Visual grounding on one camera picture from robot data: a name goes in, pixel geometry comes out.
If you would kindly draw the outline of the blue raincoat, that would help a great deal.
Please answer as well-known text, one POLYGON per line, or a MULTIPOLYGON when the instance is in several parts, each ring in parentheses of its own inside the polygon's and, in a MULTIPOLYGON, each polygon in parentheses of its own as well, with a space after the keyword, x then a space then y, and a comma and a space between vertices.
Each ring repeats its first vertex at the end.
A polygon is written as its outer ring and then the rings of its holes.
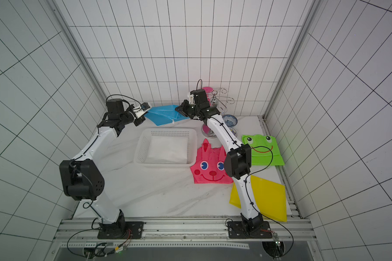
POLYGON ((174 124, 178 121, 187 120, 188 117, 181 115, 175 109, 177 105, 165 105, 151 108, 145 118, 152 121, 156 126, 174 124))

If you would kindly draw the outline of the white plastic perforated basket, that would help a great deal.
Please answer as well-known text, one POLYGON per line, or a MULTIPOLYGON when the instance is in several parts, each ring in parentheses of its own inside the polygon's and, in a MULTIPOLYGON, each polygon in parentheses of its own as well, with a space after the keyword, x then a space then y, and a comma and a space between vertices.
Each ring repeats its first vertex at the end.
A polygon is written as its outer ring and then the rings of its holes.
POLYGON ((197 149, 197 133, 191 128, 149 128, 139 138, 133 161, 145 167, 190 167, 197 149))

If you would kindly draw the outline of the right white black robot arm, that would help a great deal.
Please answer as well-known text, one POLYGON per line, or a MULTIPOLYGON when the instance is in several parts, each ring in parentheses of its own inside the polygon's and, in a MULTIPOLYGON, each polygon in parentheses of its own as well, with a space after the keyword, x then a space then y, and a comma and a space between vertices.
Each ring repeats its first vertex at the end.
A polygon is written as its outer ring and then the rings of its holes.
POLYGON ((258 210, 251 185, 250 145, 244 145, 232 134, 220 111, 210 105, 204 89, 191 91, 188 99, 184 100, 176 111, 192 120, 203 121, 215 133, 226 152, 224 170, 233 179, 240 198, 243 234, 253 238, 258 233, 264 233, 265 229, 262 226, 267 223, 258 210))

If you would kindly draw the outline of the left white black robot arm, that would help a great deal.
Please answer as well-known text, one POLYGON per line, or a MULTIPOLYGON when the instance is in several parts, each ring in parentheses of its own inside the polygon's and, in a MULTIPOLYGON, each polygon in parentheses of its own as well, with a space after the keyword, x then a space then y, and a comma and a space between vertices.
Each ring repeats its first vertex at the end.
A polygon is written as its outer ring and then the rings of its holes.
POLYGON ((106 106, 107 112, 90 142, 73 159, 60 163, 63 191, 66 196, 83 201, 84 208, 90 208, 100 218, 98 239, 139 239, 143 222, 127 222, 122 210, 109 199, 98 162, 126 125, 139 126, 145 121, 151 106, 146 102, 130 104, 124 95, 118 99, 108 97, 106 106))

